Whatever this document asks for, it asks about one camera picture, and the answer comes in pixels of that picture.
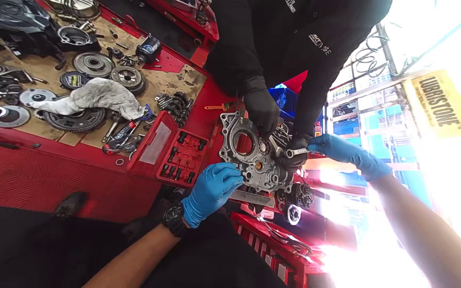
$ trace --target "logo on jacket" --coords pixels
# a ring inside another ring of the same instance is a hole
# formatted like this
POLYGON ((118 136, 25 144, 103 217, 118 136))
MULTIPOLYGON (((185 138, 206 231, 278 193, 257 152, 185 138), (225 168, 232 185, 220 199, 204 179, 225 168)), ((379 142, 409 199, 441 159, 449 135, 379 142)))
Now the logo on jacket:
POLYGON ((289 9, 291 10, 291 13, 295 13, 296 12, 295 0, 285 0, 285 1, 286 1, 287 6, 289 7, 289 9))
POLYGON ((311 39, 312 43, 314 43, 316 47, 318 47, 321 51, 323 51, 325 55, 329 55, 330 53, 332 53, 332 50, 330 50, 330 47, 325 46, 323 41, 321 41, 321 39, 316 34, 309 35, 309 39, 311 39))

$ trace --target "yellow sign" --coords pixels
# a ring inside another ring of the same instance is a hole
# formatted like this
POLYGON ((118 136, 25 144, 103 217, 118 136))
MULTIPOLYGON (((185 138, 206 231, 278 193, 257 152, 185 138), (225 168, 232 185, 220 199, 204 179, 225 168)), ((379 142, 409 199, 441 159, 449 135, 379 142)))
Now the yellow sign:
POLYGON ((461 136, 461 95, 447 72, 439 70, 415 78, 412 85, 437 137, 461 136))

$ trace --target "blue nitrile glove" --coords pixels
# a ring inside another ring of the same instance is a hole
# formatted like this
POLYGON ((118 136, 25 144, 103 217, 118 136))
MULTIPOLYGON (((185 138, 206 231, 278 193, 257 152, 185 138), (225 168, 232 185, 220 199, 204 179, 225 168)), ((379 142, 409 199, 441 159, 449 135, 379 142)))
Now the blue nitrile glove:
POLYGON ((392 168, 373 154, 334 135, 324 134, 312 138, 307 149, 339 162, 354 164, 368 182, 392 173, 392 168))
POLYGON ((182 199, 184 219, 191 228, 220 209, 231 193, 243 184, 241 171, 232 163, 209 165, 197 178, 192 193, 182 199))

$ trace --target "wristwatch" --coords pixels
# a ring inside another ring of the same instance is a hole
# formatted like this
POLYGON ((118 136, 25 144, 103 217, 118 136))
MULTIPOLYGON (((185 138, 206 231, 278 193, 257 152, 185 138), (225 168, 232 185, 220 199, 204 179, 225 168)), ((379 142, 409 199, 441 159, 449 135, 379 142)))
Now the wristwatch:
POLYGON ((167 227, 175 237, 182 238, 189 231, 188 226, 182 220, 183 215, 182 203, 175 204, 165 212, 161 224, 167 227))

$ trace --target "dirty cloth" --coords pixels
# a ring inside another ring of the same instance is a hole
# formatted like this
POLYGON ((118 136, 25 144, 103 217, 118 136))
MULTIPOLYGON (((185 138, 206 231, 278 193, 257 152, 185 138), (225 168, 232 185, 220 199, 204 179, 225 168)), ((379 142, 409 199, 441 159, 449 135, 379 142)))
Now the dirty cloth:
POLYGON ((83 87, 73 90, 69 97, 58 101, 30 102, 29 107, 61 115, 71 115, 85 108, 109 108, 119 112, 127 120, 144 115, 135 96, 121 84, 104 78, 94 78, 83 87))

